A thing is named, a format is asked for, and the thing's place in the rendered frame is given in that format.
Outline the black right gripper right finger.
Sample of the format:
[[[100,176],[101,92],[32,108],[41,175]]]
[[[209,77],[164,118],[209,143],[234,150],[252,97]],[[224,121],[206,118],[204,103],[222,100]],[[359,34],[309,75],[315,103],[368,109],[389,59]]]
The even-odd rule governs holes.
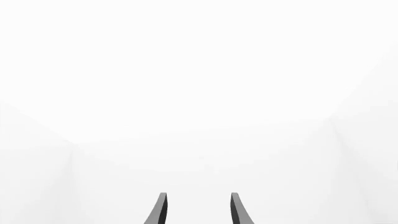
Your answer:
[[[231,194],[230,210],[233,224],[254,224],[236,192]]]

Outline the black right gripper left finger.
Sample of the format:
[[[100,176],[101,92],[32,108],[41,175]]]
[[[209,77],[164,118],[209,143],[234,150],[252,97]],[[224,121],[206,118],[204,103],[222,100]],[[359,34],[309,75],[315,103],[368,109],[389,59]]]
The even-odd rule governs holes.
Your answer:
[[[144,224],[165,224],[167,218],[167,193],[161,192]]]

